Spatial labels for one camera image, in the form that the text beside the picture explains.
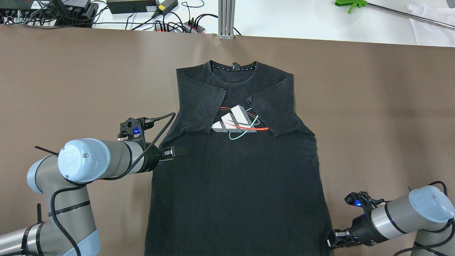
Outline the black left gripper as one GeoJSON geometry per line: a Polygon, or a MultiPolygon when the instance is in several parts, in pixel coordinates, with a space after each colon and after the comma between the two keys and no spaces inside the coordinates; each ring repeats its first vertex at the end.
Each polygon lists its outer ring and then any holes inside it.
{"type": "Polygon", "coordinates": [[[144,155],[144,162],[142,165],[142,172],[146,173],[154,170],[159,162],[169,161],[173,158],[186,156],[187,151],[185,147],[167,147],[158,149],[157,147],[150,147],[144,155]]]}

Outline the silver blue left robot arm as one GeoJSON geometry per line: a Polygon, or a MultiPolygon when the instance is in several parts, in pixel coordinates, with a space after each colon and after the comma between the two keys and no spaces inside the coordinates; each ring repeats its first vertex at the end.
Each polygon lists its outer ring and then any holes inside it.
{"type": "Polygon", "coordinates": [[[183,147],[145,148],[133,141],[71,140],[59,154],[33,164],[27,182],[47,201],[49,220],[1,236],[2,256],[96,256],[100,240],[87,185],[124,173],[153,170],[159,162],[186,155],[183,147]]]}

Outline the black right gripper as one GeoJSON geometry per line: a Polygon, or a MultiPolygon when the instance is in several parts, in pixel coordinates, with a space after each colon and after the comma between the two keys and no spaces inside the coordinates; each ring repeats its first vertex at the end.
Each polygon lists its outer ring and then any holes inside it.
{"type": "Polygon", "coordinates": [[[374,246],[377,244],[378,237],[373,228],[371,218],[368,215],[360,215],[354,218],[351,228],[332,230],[328,235],[328,246],[329,248],[374,246]]]}

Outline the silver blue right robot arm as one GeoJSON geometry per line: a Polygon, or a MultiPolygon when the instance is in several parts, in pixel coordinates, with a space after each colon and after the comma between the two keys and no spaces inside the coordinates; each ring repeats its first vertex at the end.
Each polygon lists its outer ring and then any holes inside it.
{"type": "Polygon", "coordinates": [[[453,256],[454,205],[435,182],[411,190],[392,201],[372,199],[367,192],[352,192],[347,204],[360,207],[364,213],[354,218],[350,228],[334,229],[328,235],[330,249],[375,246],[404,234],[416,232],[413,246],[395,253],[413,256],[453,256]]]}

